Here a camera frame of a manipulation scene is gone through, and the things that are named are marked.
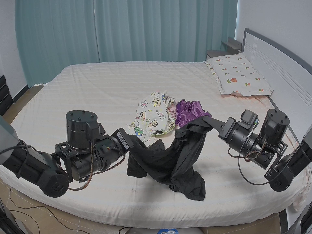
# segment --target white headboard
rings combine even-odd
[[[312,66],[290,50],[245,29],[242,51],[274,89],[270,100],[301,141],[312,123]]]

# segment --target purple satin cloth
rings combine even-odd
[[[183,99],[177,104],[177,113],[176,113],[177,119],[175,120],[175,123],[176,125],[179,125],[179,127],[183,127],[193,119],[196,119],[204,115],[212,117],[211,114],[205,112],[205,110],[201,107],[201,104],[198,100],[186,102]]]

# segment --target gray nightstand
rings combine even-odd
[[[213,57],[219,57],[219,56],[228,56],[228,55],[234,55],[238,54],[239,50],[241,50],[241,43],[239,41],[236,41],[232,37],[228,38],[227,42],[223,42],[226,46],[226,51],[220,51],[220,50],[207,50],[207,57],[206,60]]]

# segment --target barcode label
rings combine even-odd
[[[121,143],[126,148],[126,150],[128,150],[129,146],[128,146],[127,142],[124,140],[124,138],[122,137],[121,133],[117,132],[116,135],[118,136],[118,138],[120,139]]]

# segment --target pillow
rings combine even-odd
[[[242,52],[232,56],[213,57],[204,61],[217,80],[223,95],[253,96],[272,94],[266,82]]]

